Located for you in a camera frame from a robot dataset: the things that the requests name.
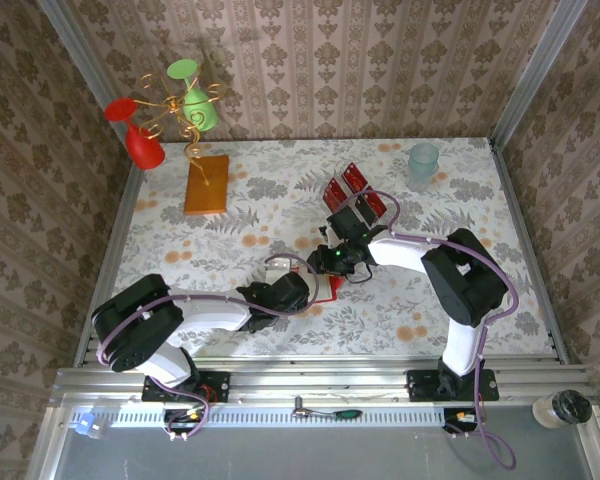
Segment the black lid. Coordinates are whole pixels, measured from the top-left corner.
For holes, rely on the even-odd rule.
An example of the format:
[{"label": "black lid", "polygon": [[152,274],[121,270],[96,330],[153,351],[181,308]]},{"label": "black lid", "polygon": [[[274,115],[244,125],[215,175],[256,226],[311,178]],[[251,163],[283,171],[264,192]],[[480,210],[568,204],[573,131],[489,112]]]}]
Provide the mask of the black lid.
[{"label": "black lid", "polygon": [[575,390],[564,390],[556,394],[551,406],[560,420],[571,424],[586,423],[593,413],[591,402]]}]

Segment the wallpaper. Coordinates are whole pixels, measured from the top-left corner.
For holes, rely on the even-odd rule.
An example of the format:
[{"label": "wallpaper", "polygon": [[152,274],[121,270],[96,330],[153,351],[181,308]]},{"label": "wallpaper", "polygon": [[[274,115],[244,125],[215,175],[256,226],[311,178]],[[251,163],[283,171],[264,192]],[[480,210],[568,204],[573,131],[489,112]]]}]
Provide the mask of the wallpaper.
[{"label": "wallpaper", "polygon": [[42,11],[0,1],[0,478],[71,364],[128,169]]},{"label": "wallpaper", "polygon": [[562,333],[600,397],[600,1],[589,0],[505,153]]},{"label": "wallpaper", "polygon": [[[209,140],[488,136],[551,0],[68,0],[123,96],[193,57],[229,87]],[[150,118],[140,112],[138,118]],[[164,141],[177,141],[166,123]]]}]

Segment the clear glass cup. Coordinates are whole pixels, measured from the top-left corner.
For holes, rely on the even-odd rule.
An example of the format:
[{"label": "clear glass cup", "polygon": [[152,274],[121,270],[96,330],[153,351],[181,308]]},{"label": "clear glass cup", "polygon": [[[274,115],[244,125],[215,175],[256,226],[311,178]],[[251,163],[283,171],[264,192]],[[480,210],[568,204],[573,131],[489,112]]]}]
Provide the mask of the clear glass cup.
[{"label": "clear glass cup", "polygon": [[418,143],[409,152],[409,186],[422,189],[438,170],[440,152],[430,143]]}]

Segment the orange wooden block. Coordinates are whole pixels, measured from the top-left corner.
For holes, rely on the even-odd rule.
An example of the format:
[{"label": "orange wooden block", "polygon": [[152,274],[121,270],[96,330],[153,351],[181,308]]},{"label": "orange wooden block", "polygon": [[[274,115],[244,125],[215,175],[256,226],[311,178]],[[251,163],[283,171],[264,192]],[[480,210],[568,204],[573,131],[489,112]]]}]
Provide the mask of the orange wooden block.
[{"label": "orange wooden block", "polygon": [[199,158],[209,185],[204,183],[202,173],[197,167],[189,165],[187,194],[184,199],[184,213],[187,215],[205,215],[227,211],[227,184],[229,183],[229,157]]}]

